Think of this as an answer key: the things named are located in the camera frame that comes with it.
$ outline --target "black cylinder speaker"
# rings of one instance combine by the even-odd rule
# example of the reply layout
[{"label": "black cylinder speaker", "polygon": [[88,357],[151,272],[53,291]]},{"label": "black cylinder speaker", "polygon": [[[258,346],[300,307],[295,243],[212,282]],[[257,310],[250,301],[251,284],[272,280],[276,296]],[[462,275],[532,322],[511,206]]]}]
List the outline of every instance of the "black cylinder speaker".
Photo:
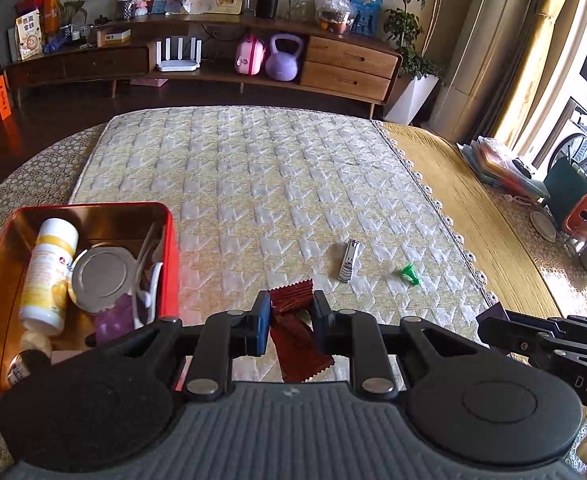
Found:
[{"label": "black cylinder speaker", "polygon": [[257,0],[256,17],[257,18],[275,18],[278,10],[278,0]]}]

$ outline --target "purple kettlebell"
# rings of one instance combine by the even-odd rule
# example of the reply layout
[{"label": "purple kettlebell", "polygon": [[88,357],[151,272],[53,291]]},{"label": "purple kettlebell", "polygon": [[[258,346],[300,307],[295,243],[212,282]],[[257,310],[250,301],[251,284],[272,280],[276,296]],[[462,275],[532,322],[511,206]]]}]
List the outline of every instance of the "purple kettlebell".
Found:
[{"label": "purple kettlebell", "polygon": [[[294,54],[280,52],[276,48],[276,40],[291,40],[298,44]],[[265,70],[270,78],[277,81],[291,81],[298,74],[298,56],[301,55],[304,42],[292,34],[275,34],[269,42],[271,54],[265,63]]]}]

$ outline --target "drawer handle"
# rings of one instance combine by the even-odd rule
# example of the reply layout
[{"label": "drawer handle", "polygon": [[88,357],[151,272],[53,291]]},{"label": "drawer handle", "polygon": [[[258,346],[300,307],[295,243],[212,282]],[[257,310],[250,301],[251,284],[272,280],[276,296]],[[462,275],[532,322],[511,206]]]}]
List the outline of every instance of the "drawer handle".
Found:
[{"label": "drawer handle", "polygon": [[357,85],[358,81],[354,81],[353,79],[344,79],[342,77],[336,77],[336,83],[344,83],[346,85]]},{"label": "drawer handle", "polygon": [[348,52],[344,52],[342,57],[352,57],[356,61],[364,61],[365,58],[362,56],[356,56],[355,54],[349,54]]}]

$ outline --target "gray curtain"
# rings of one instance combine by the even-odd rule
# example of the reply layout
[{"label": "gray curtain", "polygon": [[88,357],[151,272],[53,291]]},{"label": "gray curtain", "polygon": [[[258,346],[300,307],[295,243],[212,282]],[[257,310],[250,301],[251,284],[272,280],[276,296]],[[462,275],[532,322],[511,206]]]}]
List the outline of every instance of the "gray curtain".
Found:
[{"label": "gray curtain", "polygon": [[496,86],[491,101],[487,104],[484,111],[479,115],[475,127],[472,128],[469,137],[466,139],[467,142],[477,139],[478,137],[491,136],[491,132],[494,129],[494,125],[496,124],[500,111],[507,101],[507,96],[509,95],[509,90],[517,74],[518,67],[523,60],[527,43],[529,41],[529,37],[531,36],[535,15],[541,6],[541,3],[542,0],[529,0],[529,6],[525,14],[523,26],[520,29],[520,34],[518,35],[515,54],[510,58],[510,64],[507,66],[503,78]]}]

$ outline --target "kettlebell handle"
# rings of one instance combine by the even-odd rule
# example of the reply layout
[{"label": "kettlebell handle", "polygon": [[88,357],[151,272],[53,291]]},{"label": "kettlebell handle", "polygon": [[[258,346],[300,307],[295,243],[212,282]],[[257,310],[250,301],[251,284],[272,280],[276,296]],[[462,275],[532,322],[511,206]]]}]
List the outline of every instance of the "kettlebell handle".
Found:
[{"label": "kettlebell handle", "polygon": [[303,41],[298,36],[294,36],[293,34],[275,34],[271,37],[271,41],[269,41],[269,46],[271,47],[271,52],[276,53],[280,52],[276,48],[276,40],[291,40],[295,41],[298,44],[298,48],[296,49],[295,53],[292,54],[294,57],[298,57],[302,53],[302,47],[304,46]]}]

